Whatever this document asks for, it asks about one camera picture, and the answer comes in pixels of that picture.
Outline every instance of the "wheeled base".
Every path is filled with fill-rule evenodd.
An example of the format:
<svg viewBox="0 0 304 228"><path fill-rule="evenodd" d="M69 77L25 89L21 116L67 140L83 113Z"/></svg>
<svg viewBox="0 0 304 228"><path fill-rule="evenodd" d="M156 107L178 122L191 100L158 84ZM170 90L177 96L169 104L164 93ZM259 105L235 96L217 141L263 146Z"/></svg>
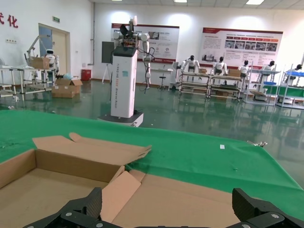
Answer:
<svg viewBox="0 0 304 228"><path fill-rule="evenodd" d="M106 114L104 116L98 117L98 120L118 123L131 127L139 127L143 123L143 112L137 112L137 114L134 114L131 118L123 118L111 116L111 114Z"/></svg>

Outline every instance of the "white robotic arm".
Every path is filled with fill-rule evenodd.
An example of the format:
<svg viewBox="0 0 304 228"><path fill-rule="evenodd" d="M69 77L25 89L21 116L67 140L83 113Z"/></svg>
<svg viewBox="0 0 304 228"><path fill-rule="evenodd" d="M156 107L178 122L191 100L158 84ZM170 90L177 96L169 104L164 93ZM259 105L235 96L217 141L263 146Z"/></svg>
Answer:
<svg viewBox="0 0 304 228"><path fill-rule="evenodd" d="M186 66L188 65L188 63L189 63L189 59L187 59L186 61L184 61L185 63L183 64L183 66L182 66L182 72L184 72L185 71L185 69L186 69Z"/></svg>
<svg viewBox="0 0 304 228"><path fill-rule="evenodd" d="M143 63L145 65L145 78L147 80L147 89L150 88L151 84L151 61L152 61L152 54L150 53L150 43L149 43L149 34L140 34L139 39L142 41L142 47L143 47Z"/></svg>

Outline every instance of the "cardboard box on floor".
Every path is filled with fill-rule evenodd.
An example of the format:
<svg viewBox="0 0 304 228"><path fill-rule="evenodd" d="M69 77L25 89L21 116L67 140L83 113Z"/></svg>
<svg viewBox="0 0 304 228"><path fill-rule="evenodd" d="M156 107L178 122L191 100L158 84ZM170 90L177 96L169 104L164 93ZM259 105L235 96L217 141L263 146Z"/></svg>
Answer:
<svg viewBox="0 0 304 228"><path fill-rule="evenodd" d="M1 228L23 227L45 218L69 200L87 196L94 187L103 188L102 219L124 228L222 228L239 222L229 193L124 171L125 164L144 157L151 147L75 133L70 138L36 138L38 149L0 164Z"/></svg>
<svg viewBox="0 0 304 228"><path fill-rule="evenodd" d="M80 93L81 80L57 79L52 87L52 97L73 98Z"/></svg>

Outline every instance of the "green exit sign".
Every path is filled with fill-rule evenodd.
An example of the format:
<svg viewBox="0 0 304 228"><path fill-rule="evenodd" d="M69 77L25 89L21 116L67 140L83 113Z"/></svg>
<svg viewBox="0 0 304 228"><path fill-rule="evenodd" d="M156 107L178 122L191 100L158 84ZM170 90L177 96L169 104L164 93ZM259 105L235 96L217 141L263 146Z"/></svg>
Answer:
<svg viewBox="0 0 304 228"><path fill-rule="evenodd" d="M57 22L57 23L60 23L60 19L57 18L57 17L53 17L53 21Z"/></svg>

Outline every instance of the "green floor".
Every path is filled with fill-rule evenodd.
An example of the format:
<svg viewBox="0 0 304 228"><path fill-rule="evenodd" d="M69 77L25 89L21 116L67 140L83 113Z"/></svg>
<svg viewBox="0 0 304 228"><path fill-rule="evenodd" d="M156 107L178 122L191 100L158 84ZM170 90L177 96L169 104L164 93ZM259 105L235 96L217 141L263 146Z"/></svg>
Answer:
<svg viewBox="0 0 304 228"><path fill-rule="evenodd" d="M50 93L39 93L27 95L25 102L17 104L11 98L2 98L0 105L1 109L13 105L17 110L96 119L110 111L109 99L109 84L92 81L85 83L81 95L74 99L52 99ZM144 111L142 127L266 141L265 149L304 187L304 116L300 110L238 104L215 98L206 102L199 95L183 95L179 99L178 92L160 92L153 88L146 94L137 88L135 106Z"/></svg>

